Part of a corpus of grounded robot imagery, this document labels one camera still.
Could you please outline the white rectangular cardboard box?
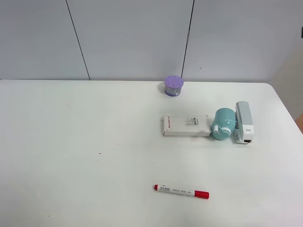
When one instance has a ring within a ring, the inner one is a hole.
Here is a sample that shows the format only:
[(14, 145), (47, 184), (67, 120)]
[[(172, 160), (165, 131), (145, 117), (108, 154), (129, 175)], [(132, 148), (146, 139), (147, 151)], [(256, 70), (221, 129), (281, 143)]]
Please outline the white rectangular cardboard box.
[(163, 116), (163, 136), (208, 137), (211, 133), (207, 115)]

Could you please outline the white grey stapler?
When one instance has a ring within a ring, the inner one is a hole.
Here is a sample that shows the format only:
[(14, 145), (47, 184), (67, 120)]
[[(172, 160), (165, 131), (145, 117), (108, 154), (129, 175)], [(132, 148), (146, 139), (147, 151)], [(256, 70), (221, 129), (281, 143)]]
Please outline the white grey stapler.
[(249, 103), (238, 101), (236, 109), (236, 125), (233, 135), (236, 143), (249, 144), (254, 140), (254, 124), (251, 116)]

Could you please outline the red white marker pen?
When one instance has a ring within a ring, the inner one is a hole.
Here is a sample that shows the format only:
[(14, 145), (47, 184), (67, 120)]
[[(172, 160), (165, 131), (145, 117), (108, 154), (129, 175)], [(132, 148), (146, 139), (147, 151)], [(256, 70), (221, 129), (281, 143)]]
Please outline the red white marker pen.
[(153, 190), (157, 192), (163, 192), (163, 193), (170, 193), (170, 194), (177, 194), (182, 196), (189, 196), (189, 197), (196, 197), (200, 199), (209, 199), (209, 192), (204, 191), (197, 191), (197, 190), (188, 190), (188, 189), (180, 189), (176, 187), (171, 187), (167, 185), (159, 185), (154, 184)]

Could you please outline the purple lidded round container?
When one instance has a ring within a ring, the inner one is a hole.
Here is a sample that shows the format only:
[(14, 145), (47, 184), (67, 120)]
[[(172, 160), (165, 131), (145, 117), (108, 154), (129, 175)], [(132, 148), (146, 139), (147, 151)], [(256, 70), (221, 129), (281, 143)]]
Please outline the purple lidded round container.
[(184, 80), (179, 76), (167, 76), (164, 79), (164, 92), (168, 96), (179, 96), (184, 85)]

